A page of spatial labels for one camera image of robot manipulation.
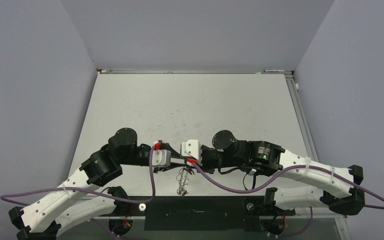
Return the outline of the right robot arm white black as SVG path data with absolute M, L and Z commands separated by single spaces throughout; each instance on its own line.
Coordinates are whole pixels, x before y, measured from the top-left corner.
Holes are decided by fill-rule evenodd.
M 364 179 L 362 167 L 322 164 L 274 143 L 238 140 L 229 130 L 217 132 L 212 138 L 212 147 L 202 145 L 197 139 L 183 141 L 180 155 L 187 165 L 228 192 L 249 194 L 265 189 L 262 207 L 269 214 L 316 207 L 355 216 L 366 205 L 365 192 L 359 189 Z M 270 179 L 250 190 L 228 188 L 208 175 L 222 168 L 239 168 Z

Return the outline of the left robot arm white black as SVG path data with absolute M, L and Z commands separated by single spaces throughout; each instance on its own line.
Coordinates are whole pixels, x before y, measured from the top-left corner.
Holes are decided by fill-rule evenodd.
M 201 143 L 196 139 L 183 141 L 180 152 L 161 140 L 153 145 L 138 144 L 137 132 L 121 128 L 100 150 L 92 153 L 78 169 L 56 188 L 43 189 L 43 197 L 31 204 L 17 203 L 9 211 L 19 240 L 55 240 L 65 231 L 101 215 L 123 215 L 129 205 L 145 205 L 156 197 L 154 175 L 173 166 L 171 159 L 199 163 Z M 151 196 L 136 201 L 120 187 L 99 188 L 123 174 L 123 166 L 146 167 L 151 182 Z

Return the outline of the large perforated metal keyring disc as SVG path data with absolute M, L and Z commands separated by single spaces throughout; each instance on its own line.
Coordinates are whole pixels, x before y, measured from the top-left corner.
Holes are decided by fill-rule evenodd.
M 179 170 L 176 176 L 176 180 L 178 181 L 177 194 L 179 196 L 185 196 L 188 193 L 186 186 L 188 185 L 189 175 L 192 173 L 193 171 L 190 167 L 183 167 Z

